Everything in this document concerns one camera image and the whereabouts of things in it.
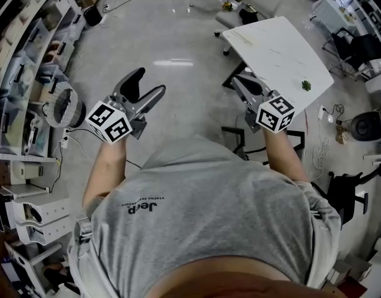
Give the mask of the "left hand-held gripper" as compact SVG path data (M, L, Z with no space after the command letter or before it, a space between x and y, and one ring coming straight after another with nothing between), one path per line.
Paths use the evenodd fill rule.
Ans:
M138 139L147 122L148 113L163 98L166 86L160 85L140 97L139 81L145 74L140 67L125 75L112 95L98 101L85 118L92 131L106 143L116 143L132 135Z

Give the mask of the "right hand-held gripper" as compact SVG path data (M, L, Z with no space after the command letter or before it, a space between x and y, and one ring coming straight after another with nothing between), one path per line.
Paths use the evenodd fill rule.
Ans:
M269 92L259 78L237 74L232 78L232 86L247 104L245 121L254 133L260 128L278 133L291 124L295 108L278 92Z

